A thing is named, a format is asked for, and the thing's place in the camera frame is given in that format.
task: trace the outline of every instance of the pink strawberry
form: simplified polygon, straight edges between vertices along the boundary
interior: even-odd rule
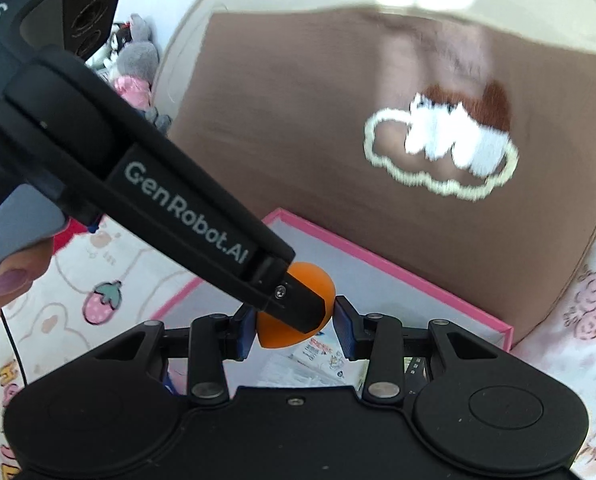
[[[113,317],[122,303],[121,282],[101,283],[94,288],[82,306],[82,315],[87,323],[100,325]]]

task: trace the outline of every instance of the black cable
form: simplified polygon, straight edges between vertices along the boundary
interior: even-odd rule
[[[4,330],[6,330],[6,335],[9,338],[9,343],[11,343],[11,348],[14,349],[15,359],[18,361],[18,367],[20,368],[20,375],[22,376],[22,382],[24,383],[24,386],[26,386],[27,385],[26,374],[24,373],[24,367],[22,366],[20,354],[17,351],[17,346],[15,345],[14,337],[11,335],[11,330],[9,329],[9,324],[6,322],[6,317],[4,316],[4,311],[2,311],[2,310],[0,310],[0,319],[2,320],[2,324],[4,325]]]

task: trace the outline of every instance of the hand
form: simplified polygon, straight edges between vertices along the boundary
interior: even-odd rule
[[[53,240],[44,240],[33,247],[12,254],[0,264],[0,310],[27,292],[49,267]]]

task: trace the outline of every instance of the cloud-shaped outline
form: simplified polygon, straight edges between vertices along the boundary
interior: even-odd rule
[[[481,186],[463,186],[456,180],[434,179],[426,171],[411,173],[401,170],[387,155],[377,155],[373,150],[375,143],[375,130],[378,124],[386,121],[396,121],[405,124],[411,123],[411,114],[406,110],[396,108],[383,108],[367,119],[364,125],[364,156],[376,168],[386,168],[391,177],[405,186],[425,186],[428,190],[441,196],[455,195],[461,200],[476,202],[488,197],[494,187],[504,186],[516,171],[518,166],[518,149],[509,140],[505,145],[505,160],[507,163],[500,173],[486,177]]]

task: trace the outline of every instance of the orange ball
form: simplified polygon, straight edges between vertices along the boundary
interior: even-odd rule
[[[264,312],[258,312],[255,328],[263,348],[284,348],[309,339],[324,328],[334,312],[335,285],[324,270],[314,264],[297,262],[291,264],[287,272],[325,301],[325,317],[313,332],[303,334]]]

